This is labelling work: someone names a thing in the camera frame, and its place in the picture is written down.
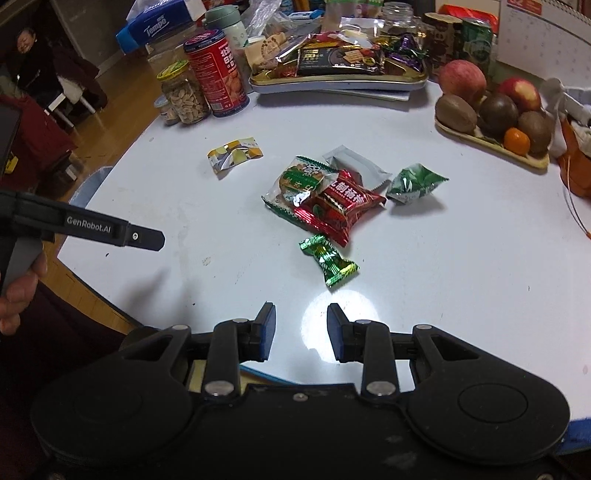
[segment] biscuit package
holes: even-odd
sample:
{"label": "biscuit package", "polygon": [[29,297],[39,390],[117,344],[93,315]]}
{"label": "biscuit package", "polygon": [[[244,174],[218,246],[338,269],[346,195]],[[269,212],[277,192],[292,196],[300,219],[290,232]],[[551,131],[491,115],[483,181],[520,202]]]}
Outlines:
{"label": "biscuit package", "polygon": [[361,73],[379,75],[381,50],[356,46],[301,48],[298,52],[297,74],[345,75]]}
{"label": "biscuit package", "polygon": [[356,184],[349,172],[306,157],[296,157],[262,199],[283,218],[321,232],[343,247],[355,222],[386,201]]}

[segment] fruit tray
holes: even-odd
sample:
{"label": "fruit tray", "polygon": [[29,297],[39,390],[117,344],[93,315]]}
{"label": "fruit tray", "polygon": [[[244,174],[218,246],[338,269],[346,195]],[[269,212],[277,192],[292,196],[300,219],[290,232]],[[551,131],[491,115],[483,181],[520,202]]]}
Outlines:
{"label": "fruit tray", "polygon": [[484,147],[484,148],[491,150],[493,152],[503,154],[507,157],[512,158],[513,160],[517,160],[518,162],[524,163],[524,164],[526,164],[530,167],[533,167],[533,168],[538,168],[540,170],[546,170],[548,168],[548,165],[550,164],[550,156],[548,155],[548,152],[546,152],[545,155],[539,156],[539,157],[534,157],[529,154],[526,155],[525,157],[522,157],[521,155],[517,155],[516,153],[513,153],[513,152],[507,150],[506,148],[501,147],[500,145],[496,145],[494,143],[491,143],[490,141],[485,140],[484,135],[482,134],[482,132],[480,131],[480,129],[478,127],[476,127],[476,129],[474,130],[475,135],[468,135],[468,134],[463,134],[461,132],[453,130],[449,127],[446,127],[445,125],[441,124],[437,120],[437,118],[435,119],[435,126],[439,130],[441,130],[447,134],[453,135],[454,137],[462,138],[463,140],[466,140],[471,143],[475,143],[476,145],[480,145],[481,147]]}

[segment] canned snack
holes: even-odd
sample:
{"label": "canned snack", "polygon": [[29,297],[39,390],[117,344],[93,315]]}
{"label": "canned snack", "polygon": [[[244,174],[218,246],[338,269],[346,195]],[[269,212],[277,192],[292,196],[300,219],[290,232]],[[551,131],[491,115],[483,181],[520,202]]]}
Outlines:
{"label": "canned snack", "polygon": [[209,30],[187,40],[184,51],[214,116],[242,110],[249,99],[222,30]]}
{"label": "canned snack", "polygon": [[492,47],[491,26],[477,18],[465,18],[462,22],[462,37],[462,59],[477,65],[484,75],[488,75]]}
{"label": "canned snack", "polygon": [[431,75],[437,77],[441,68],[459,58],[462,51],[462,20],[451,15],[428,13],[423,21],[434,28],[429,46]]}

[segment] snack packet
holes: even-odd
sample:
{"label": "snack packet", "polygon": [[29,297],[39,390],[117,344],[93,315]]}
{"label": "snack packet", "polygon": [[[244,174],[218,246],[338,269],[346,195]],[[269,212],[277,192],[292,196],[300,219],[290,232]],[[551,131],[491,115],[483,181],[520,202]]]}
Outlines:
{"label": "snack packet", "polygon": [[386,201],[357,185],[347,171],[306,157],[296,157],[262,199],[276,214],[324,233],[343,247],[355,222]]}
{"label": "snack packet", "polygon": [[344,145],[336,147],[322,157],[333,168],[348,171],[355,183],[368,190],[378,190],[386,181],[392,178],[392,174],[383,171],[374,162],[362,157]]}
{"label": "snack packet", "polygon": [[306,198],[294,214],[302,222],[332,238],[340,246],[349,243],[352,226],[371,207],[384,204],[381,195],[357,185],[351,174],[339,170],[338,178],[320,193]]}
{"label": "snack packet", "polygon": [[262,151],[259,148],[256,140],[252,137],[241,138],[233,142],[223,145],[211,150],[207,154],[209,163],[212,165],[215,173],[220,173],[222,170],[228,170],[240,163],[254,158],[261,158]]}
{"label": "snack packet", "polygon": [[390,188],[386,192],[386,197],[407,205],[431,193],[439,184],[448,180],[425,168],[420,163],[415,163],[402,169],[396,175],[396,178],[392,181]]}
{"label": "snack packet", "polygon": [[298,76],[381,74],[381,50],[344,47],[301,48],[298,52]]}
{"label": "snack packet", "polygon": [[313,192],[322,191],[339,176],[338,170],[307,157],[296,157],[262,200],[276,214],[295,223],[294,209]]}
{"label": "snack packet", "polygon": [[356,263],[342,258],[324,235],[315,235],[304,240],[300,243],[300,248],[306,255],[312,255],[316,259],[324,273],[327,287],[334,286],[359,269]]}

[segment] wooden floor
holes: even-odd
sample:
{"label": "wooden floor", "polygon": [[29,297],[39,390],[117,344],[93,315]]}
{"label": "wooden floor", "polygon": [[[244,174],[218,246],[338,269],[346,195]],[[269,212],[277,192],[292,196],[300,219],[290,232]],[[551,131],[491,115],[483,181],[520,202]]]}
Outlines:
{"label": "wooden floor", "polygon": [[[84,179],[98,168],[115,165],[158,115],[153,103],[161,94],[160,83],[145,58],[125,57],[102,75],[99,83],[109,97],[109,104],[102,112],[84,120],[71,135],[78,145],[76,155],[84,164],[85,170],[60,199],[63,201],[68,201]],[[93,320],[119,332],[129,333],[137,324],[97,298],[57,259],[62,242],[63,238],[58,238],[55,244],[45,244],[48,273],[44,283]],[[194,363],[189,385],[192,391],[199,390],[203,369],[204,362]],[[268,383],[244,373],[241,380],[242,389],[246,383]]]}

